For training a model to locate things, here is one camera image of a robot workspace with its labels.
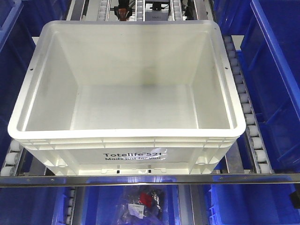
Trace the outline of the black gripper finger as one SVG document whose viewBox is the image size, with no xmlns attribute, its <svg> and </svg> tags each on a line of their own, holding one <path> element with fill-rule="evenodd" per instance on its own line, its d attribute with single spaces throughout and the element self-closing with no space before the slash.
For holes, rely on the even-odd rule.
<svg viewBox="0 0 300 225">
<path fill-rule="evenodd" d="M 289 194 L 290 201 L 294 208 L 300 208 L 300 192 L 294 191 Z"/>
</svg>

